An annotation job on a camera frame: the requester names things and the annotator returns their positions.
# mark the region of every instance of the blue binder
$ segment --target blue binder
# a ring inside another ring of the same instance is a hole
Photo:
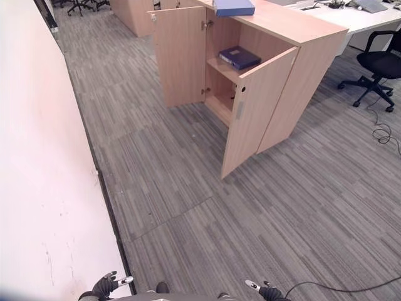
[[[261,62],[260,57],[240,46],[222,50],[220,51],[219,56],[222,60],[228,62],[228,64],[232,65],[237,70],[242,70]]]
[[[251,16],[255,13],[250,0],[213,0],[213,6],[218,17]]]

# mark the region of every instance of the floor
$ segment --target floor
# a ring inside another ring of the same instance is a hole
[[[297,282],[341,288],[401,275],[400,156],[372,137],[374,115],[352,102],[370,76],[349,48],[336,58],[291,137],[225,180],[227,127],[203,104],[167,109],[151,37],[136,38],[107,8],[55,9],[78,101],[107,183],[139,292],[261,300],[244,280],[286,292]],[[393,113],[374,109],[401,139]],[[400,300],[401,282],[354,295],[305,286],[293,301]]]

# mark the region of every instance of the black office chair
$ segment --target black office chair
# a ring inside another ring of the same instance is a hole
[[[95,9],[83,2],[79,2],[79,0],[73,0],[74,5],[67,11],[67,15],[71,16],[71,12],[75,11],[75,8],[78,8],[80,10],[80,15],[82,16],[82,9],[81,8],[86,8],[86,9],[92,9],[95,11]]]
[[[376,38],[376,36],[382,34],[393,35],[393,38],[387,50],[369,52],[373,40]],[[365,52],[360,53],[357,56],[357,60],[359,61],[359,64],[361,64],[361,66],[373,72],[372,78],[374,80],[369,80],[364,76],[362,76],[357,82],[351,80],[343,80],[338,85],[338,88],[344,89],[345,85],[353,85],[367,88],[367,90],[361,95],[361,97],[353,103],[354,107],[359,107],[362,98],[367,93],[374,91],[390,104],[390,106],[386,108],[386,111],[393,112],[394,103],[390,98],[393,95],[393,88],[380,85],[379,82],[382,78],[387,78],[389,80],[401,78],[401,30],[374,31],[369,36]]]
[[[96,4],[96,10],[99,11],[99,7],[103,5],[109,5],[110,6],[110,1],[109,0],[84,0],[82,3],[86,4],[88,2],[95,3]]]

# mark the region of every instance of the cabinet door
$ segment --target cabinet door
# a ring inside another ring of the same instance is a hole
[[[222,178],[258,150],[297,53],[292,47],[240,76]]]
[[[164,100],[168,107],[205,100],[206,8],[151,12]]]

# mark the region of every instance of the chair base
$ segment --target chair base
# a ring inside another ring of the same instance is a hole
[[[78,8],[80,10],[81,16],[82,16],[81,8],[92,9],[93,11],[95,11],[93,7],[86,5],[85,3],[80,3],[78,0],[74,0],[74,5],[67,11],[67,15],[71,16],[71,12],[75,11],[75,8]]]
[[[374,78],[373,81],[363,76],[357,81],[343,80],[340,84],[338,84],[337,88],[344,89],[345,85],[352,85],[366,88],[366,91],[361,95],[361,97],[358,98],[358,100],[353,103],[354,107],[359,107],[362,98],[365,97],[367,93],[374,91],[390,104],[390,106],[386,108],[386,112],[393,112],[394,103],[390,98],[390,96],[393,95],[393,88],[379,84],[379,81],[382,79],[382,77],[377,77],[374,75],[373,78]]]
[[[110,1],[109,0],[101,0],[101,1],[99,1],[99,0],[84,0],[82,3],[83,4],[86,4],[86,3],[88,3],[88,2],[91,2],[91,3],[96,3],[96,10],[97,11],[99,11],[99,7],[101,7],[101,6],[103,6],[103,5],[109,5],[110,6]]]

